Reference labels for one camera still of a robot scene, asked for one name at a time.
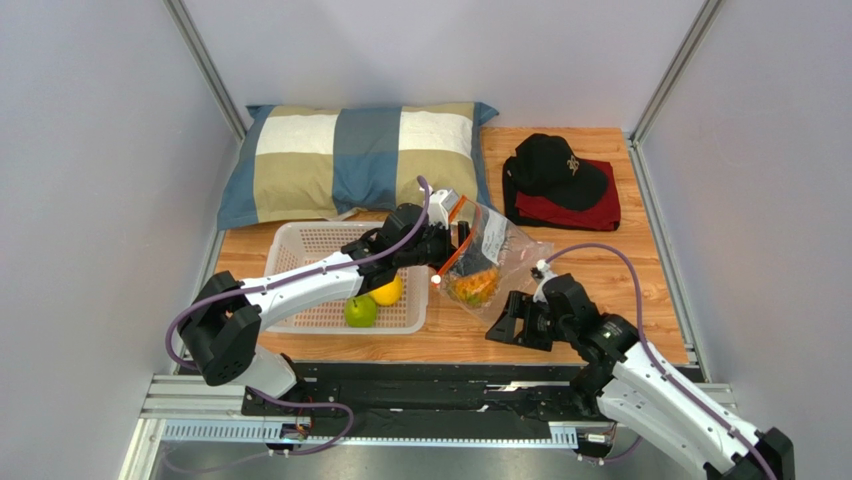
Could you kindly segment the clear zip top bag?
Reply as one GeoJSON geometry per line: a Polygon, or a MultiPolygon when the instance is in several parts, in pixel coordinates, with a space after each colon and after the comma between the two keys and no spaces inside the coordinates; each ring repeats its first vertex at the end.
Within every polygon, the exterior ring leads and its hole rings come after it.
{"type": "Polygon", "coordinates": [[[523,291],[532,282],[531,269],[540,259],[554,252],[553,244],[532,238],[501,213],[461,196],[451,214],[452,227],[459,221],[468,221],[471,237],[467,249],[455,253],[432,276],[430,283],[442,296],[478,318],[487,325],[493,324],[501,314],[511,291],[523,291]],[[449,282],[490,267],[499,271],[499,286],[491,301],[479,308],[470,308],[455,300],[448,292],[449,282]]]}

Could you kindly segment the orange fake pineapple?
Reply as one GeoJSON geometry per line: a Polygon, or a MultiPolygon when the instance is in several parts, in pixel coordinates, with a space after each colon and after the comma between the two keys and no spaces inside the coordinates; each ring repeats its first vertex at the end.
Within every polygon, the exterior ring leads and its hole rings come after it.
{"type": "Polygon", "coordinates": [[[456,277],[448,284],[451,297],[470,308],[487,305],[497,292],[499,286],[499,271],[490,267],[480,272],[456,277]]]}

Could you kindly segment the yellow fake orange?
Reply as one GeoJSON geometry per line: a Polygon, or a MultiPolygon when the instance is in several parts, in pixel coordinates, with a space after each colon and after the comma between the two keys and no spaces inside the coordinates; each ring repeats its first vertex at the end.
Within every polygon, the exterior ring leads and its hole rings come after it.
{"type": "Polygon", "coordinates": [[[368,293],[368,296],[379,306],[392,306],[403,296],[404,284],[399,275],[387,284],[376,288],[368,293]]]}

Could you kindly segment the green fake apple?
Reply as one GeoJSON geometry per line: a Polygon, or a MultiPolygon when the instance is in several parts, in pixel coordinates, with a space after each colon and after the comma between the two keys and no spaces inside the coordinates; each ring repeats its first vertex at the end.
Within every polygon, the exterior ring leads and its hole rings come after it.
{"type": "Polygon", "coordinates": [[[370,328],[378,317],[378,305],[368,295],[353,297],[346,301],[343,314],[349,327],[370,328]]]}

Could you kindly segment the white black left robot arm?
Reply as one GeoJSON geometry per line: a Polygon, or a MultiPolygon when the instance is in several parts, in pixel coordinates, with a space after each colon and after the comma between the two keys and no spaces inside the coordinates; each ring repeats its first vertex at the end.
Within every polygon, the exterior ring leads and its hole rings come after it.
{"type": "Polygon", "coordinates": [[[241,384],[281,396],[297,382],[287,360],[258,344],[279,321],[318,305],[375,291],[408,267],[439,268],[455,254],[448,213],[404,204],[382,225],[339,251],[282,274],[238,280],[210,277],[170,325],[192,360],[187,368],[209,386],[241,384]]]}

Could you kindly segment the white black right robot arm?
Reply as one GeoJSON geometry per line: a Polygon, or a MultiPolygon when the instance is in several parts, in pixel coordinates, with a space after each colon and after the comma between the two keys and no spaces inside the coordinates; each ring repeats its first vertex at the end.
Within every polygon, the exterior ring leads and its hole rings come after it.
{"type": "Polygon", "coordinates": [[[791,439],[765,432],[713,400],[619,315],[602,313],[571,275],[509,293],[487,339],[542,351],[566,342],[586,361],[570,402],[636,432],[688,473],[706,479],[792,479],[791,439]]]}

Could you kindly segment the folded dark red cloth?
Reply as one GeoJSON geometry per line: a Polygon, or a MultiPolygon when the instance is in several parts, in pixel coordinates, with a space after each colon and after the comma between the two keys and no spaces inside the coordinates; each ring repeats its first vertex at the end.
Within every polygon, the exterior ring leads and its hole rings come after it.
{"type": "Polygon", "coordinates": [[[506,165],[502,168],[502,186],[505,216],[521,226],[547,227],[567,230],[616,231],[622,213],[612,166],[603,161],[581,160],[600,171],[607,179],[604,193],[590,197],[596,203],[585,210],[572,210],[538,196],[521,193],[514,185],[506,165]]]}

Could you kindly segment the black baseball cap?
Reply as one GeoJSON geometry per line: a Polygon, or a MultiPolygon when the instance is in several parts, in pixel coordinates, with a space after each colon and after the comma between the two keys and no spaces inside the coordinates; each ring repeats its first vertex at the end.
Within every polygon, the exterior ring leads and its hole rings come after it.
{"type": "Polygon", "coordinates": [[[515,148],[503,164],[503,198],[515,205],[517,196],[543,198],[574,211],[585,211],[602,200],[609,176],[575,154],[566,139],[534,133],[515,148]]]}

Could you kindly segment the checkered blue beige pillow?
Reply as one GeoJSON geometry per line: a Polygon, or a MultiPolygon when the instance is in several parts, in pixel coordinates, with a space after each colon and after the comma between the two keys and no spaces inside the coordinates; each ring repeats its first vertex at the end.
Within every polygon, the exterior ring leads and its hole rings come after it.
{"type": "Polygon", "coordinates": [[[318,109],[259,105],[222,195],[217,226],[309,219],[420,204],[417,179],[493,204],[481,144],[498,116],[483,102],[318,109]]]}

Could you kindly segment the white perforated plastic basket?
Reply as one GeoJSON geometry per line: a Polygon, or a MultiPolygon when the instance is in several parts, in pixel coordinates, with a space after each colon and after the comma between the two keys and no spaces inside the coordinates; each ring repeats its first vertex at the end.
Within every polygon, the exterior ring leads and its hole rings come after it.
{"type": "MultiPolygon", "coordinates": [[[[322,260],[380,221],[288,222],[276,232],[267,255],[264,274],[274,276],[322,260]]],[[[410,267],[398,273],[404,287],[401,298],[390,306],[380,306],[370,327],[351,327],[345,321],[343,300],[326,302],[285,318],[269,328],[274,333],[304,335],[408,335],[425,323],[429,303],[430,270],[410,267]]]]}

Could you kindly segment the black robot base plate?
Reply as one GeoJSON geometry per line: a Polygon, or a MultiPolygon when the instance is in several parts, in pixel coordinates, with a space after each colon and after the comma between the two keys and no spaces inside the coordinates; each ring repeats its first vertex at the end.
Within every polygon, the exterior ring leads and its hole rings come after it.
{"type": "Polygon", "coordinates": [[[355,413],[350,437],[539,440],[551,421],[606,423],[570,385],[579,364],[298,362],[290,402],[355,413]]]}

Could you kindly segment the aluminium frame rail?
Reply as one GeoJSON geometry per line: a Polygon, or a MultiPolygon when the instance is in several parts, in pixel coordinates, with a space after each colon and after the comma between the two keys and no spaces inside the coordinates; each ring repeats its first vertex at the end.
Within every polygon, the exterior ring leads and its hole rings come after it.
{"type": "MultiPolygon", "coordinates": [[[[119,474],[146,479],[163,441],[295,444],[319,446],[346,425],[337,408],[316,414],[318,424],[307,435],[306,413],[287,415],[279,407],[263,410],[262,401],[241,386],[210,387],[201,377],[157,375],[149,386],[119,474]]],[[[610,421],[563,419],[544,421],[533,415],[481,407],[474,410],[405,410],[357,408],[343,446],[419,446],[471,448],[575,449],[581,437],[612,427],[610,421]]]]}

